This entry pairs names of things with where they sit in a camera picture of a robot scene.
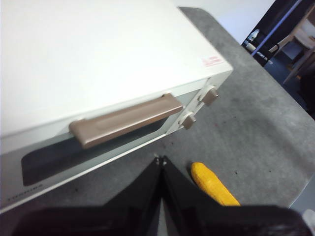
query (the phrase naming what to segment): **brand logo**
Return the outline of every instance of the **brand logo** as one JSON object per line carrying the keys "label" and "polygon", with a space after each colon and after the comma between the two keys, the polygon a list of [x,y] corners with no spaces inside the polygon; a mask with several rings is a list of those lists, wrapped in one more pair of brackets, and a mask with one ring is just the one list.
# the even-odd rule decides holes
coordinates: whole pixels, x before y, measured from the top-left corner
{"label": "brand logo", "polygon": [[28,189],[28,190],[22,192],[22,193],[19,193],[19,194],[15,195],[15,196],[13,196],[13,197],[11,197],[11,198],[8,198],[7,200],[8,200],[8,201],[15,200],[15,199],[17,199],[17,198],[19,198],[19,197],[21,197],[21,196],[27,194],[27,193],[30,193],[30,192],[32,192],[32,191],[35,191],[36,189],[38,189],[38,188],[40,188],[40,187],[42,187],[42,186],[43,186],[43,185],[40,184],[40,185],[38,185],[38,186],[35,186],[35,187],[33,187],[33,188],[30,188],[30,189]]}

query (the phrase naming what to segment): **yellow corn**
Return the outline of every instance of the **yellow corn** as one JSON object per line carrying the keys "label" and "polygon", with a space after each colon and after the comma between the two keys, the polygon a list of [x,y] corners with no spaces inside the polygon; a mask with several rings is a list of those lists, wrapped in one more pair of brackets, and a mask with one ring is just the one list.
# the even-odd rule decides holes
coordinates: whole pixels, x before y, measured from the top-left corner
{"label": "yellow corn", "polygon": [[191,175],[196,184],[222,206],[240,206],[215,173],[201,162],[191,165]]}

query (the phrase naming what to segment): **gray table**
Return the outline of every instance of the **gray table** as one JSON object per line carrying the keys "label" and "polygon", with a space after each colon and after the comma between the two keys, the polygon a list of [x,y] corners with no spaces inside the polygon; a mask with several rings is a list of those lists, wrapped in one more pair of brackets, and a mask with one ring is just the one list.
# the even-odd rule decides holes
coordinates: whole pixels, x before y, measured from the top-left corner
{"label": "gray table", "polygon": [[[0,216],[8,235],[21,216],[54,206],[102,205],[166,154],[189,177],[193,161],[211,168],[243,205],[289,206],[315,171],[314,120],[201,9],[182,11],[232,64],[219,99],[191,130],[180,130]],[[165,225],[159,234],[165,235]]]}

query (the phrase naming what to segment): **oven handle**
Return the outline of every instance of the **oven handle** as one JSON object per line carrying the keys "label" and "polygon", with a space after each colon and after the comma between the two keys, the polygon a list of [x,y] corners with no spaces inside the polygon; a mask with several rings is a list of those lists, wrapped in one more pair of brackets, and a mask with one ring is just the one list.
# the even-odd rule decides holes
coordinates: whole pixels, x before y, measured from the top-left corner
{"label": "oven handle", "polygon": [[107,115],[74,121],[69,125],[69,130],[87,149],[169,117],[182,109],[182,104],[167,93]]}

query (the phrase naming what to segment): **white toaster oven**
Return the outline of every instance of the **white toaster oven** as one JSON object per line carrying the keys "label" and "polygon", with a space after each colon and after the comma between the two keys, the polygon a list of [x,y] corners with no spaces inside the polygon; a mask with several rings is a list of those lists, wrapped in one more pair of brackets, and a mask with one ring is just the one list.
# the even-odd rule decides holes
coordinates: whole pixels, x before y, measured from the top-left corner
{"label": "white toaster oven", "polygon": [[1,7],[1,212],[190,128],[232,71],[168,0]]}

